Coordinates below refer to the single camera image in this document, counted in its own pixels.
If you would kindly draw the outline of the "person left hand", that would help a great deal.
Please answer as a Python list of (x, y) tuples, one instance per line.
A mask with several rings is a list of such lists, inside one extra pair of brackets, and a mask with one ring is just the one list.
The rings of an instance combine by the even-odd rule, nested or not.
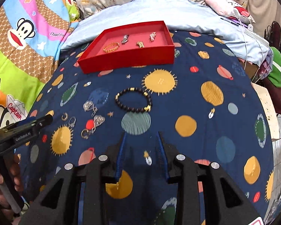
[[(10, 165), (9, 172), (11, 179), (14, 183), (14, 189), (18, 192), (19, 195), (23, 192), (23, 184), (21, 179), (21, 172), (20, 172), (20, 159), (15, 154), (13, 155), (13, 162)], [(0, 174), (0, 185), (2, 185), (5, 182), (4, 177)], [(2, 190), (0, 189), (0, 207), (2, 207), (1, 212), (3, 215), (7, 218), (9, 222), (12, 224), (18, 224), (19, 222), (13, 218), (14, 212), (11, 208), (9, 208), (9, 203), (6, 200), (5, 195), (2, 193)]]

